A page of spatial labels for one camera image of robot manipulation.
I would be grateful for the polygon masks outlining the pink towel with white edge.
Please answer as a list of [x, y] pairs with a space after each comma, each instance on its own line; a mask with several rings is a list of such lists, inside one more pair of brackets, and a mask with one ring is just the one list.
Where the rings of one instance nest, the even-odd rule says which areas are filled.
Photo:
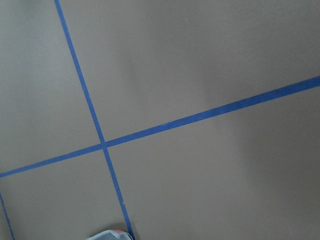
[[86, 240], [134, 240], [134, 238], [126, 231], [113, 229], [102, 231]]

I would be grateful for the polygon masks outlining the blue tape line lengthwise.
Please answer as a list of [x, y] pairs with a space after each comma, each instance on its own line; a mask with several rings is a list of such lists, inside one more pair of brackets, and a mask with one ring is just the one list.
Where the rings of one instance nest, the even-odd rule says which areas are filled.
[[79, 82], [80, 82], [80, 85], [81, 85], [89, 112], [90, 112], [95, 130], [96, 130], [96, 133], [97, 133], [97, 136], [99, 139], [99, 144], [101, 146], [101, 150], [103, 152], [103, 155], [104, 155], [107, 167], [108, 167], [109, 175], [110, 175], [112, 183], [113, 183], [113, 187], [114, 187], [114, 190], [115, 190], [115, 193], [117, 196], [117, 200], [118, 200], [118, 203], [119, 203], [122, 215], [123, 215], [125, 226], [128, 230], [129, 235], [132, 237], [132, 239], [135, 240], [136, 236], [135, 236], [135, 233], [134, 233], [131, 221], [130, 221], [130, 217], [129, 217], [129, 214], [128, 214], [128, 211], [127, 211], [127, 208], [126, 208], [126, 205], [124, 202], [122, 191], [121, 191], [118, 179], [117, 179], [117, 175], [115, 173], [115, 169], [114, 169], [111, 157], [110, 157], [109, 150], [105, 145], [104, 134], [101, 129], [100, 122], [99, 122], [99, 119], [98, 119], [96, 111], [95, 111], [95, 107], [94, 107], [93, 102], [91, 100], [91, 96], [90, 96], [90, 92], [89, 92], [87, 84], [86, 84], [86, 80], [83, 76], [83, 72], [82, 72], [78, 57], [77, 57], [77, 53], [76, 53], [74, 45], [73, 45], [73, 41], [72, 41], [72, 38], [71, 38], [71, 35], [69, 32], [69, 28], [68, 28], [68, 25], [67, 25], [64, 13], [63, 13], [61, 3], [59, 0], [55, 0], [54, 3], [55, 3], [55, 7], [56, 7], [56, 10], [57, 10], [57, 13], [59, 16], [59, 20], [60, 20], [60, 23], [61, 23], [61, 26], [63, 29], [65, 39], [66, 39], [66, 42], [68, 45], [68, 49], [69, 49], [69, 52], [70, 52], [70, 55], [71, 55], [71, 58], [72, 58], [72, 61], [73, 61], [74, 67], [75, 67], [75, 71], [78, 76], [78, 79], [79, 79]]

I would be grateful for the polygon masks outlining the blue tape line crosswise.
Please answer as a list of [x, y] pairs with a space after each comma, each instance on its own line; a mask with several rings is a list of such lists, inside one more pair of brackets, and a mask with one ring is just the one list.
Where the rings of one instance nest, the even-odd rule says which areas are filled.
[[47, 165], [55, 164], [65, 160], [69, 160], [75, 157], [83, 156], [89, 153], [102, 150], [104, 147], [113, 147], [123, 143], [131, 142], [137, 139], [141, 139], [147, 136], [165, 132], [171, 129], [179, 128], [189, 124], [203, 121], [205, 119], [213, 118], [216, 116], [224, 115], [230, 112], [238, 111], [244, 108], [248, 108], [254, 105], [262, 104], [265, 102], [273, 101], [275, 99], [283, 98], [292, 94], [296, 94], [302, 91], [310, 90], [320, 86], [320, 77], [316, 76], [307, 80], [303, 80], [297, 83], [293, 83], [284, 87], [280, 87], [268, 92], [264, 92], [258, 95], [254, 95], [242, 100], [231, 102], [213, 109], [202, 111], [190, 116], [186, 116], [174, 121], [170, 121], [161, 125], [150, 127], [144, 130], [140, 130], [122, 137], [118, 137], [112, 140], [105, 141], [100, 144], [92, 145], [86, 148], [82, 148], [68, 154], [59, 155], [46, 160], [42, 160], [33, 164], [29, 164], [23, 167], [12, 169], [9, 171], [2, 172], [1, 178], [16, 175], [22, 172], [30, 171]]

